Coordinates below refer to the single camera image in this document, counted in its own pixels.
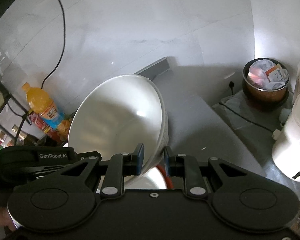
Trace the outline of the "person's left hand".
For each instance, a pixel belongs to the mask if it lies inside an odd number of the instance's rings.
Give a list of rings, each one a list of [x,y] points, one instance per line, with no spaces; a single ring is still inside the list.
[[[7,226],[11,231],[16,230],[6,207],[0,207],[0,226]]]

